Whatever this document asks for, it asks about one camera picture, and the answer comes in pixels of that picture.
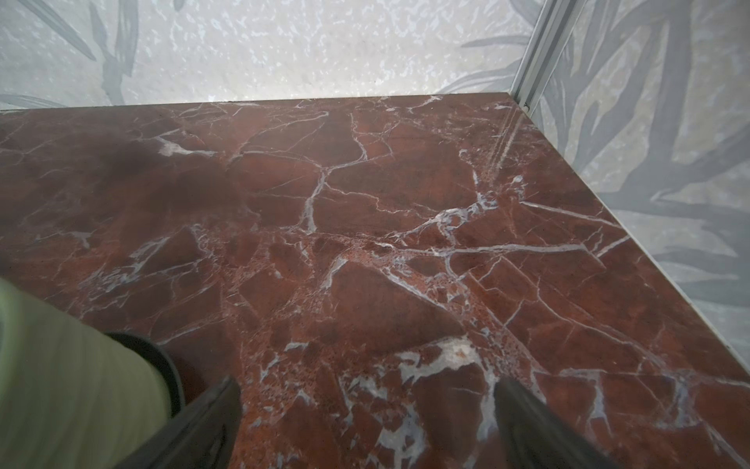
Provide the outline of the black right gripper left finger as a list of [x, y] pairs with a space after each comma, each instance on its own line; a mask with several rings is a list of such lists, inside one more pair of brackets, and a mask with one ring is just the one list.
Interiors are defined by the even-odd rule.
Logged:
[[227, 468], [242, 417], [234, 377], [202, 393], [167, 422], [119, 468]]

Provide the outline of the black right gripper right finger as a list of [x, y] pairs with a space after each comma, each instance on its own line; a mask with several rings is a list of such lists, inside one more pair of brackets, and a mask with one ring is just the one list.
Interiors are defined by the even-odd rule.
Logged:
[[616, 468], [618, 464], [576, 433], [521, 382], [494, 385], [495, 418], [511, 468]]

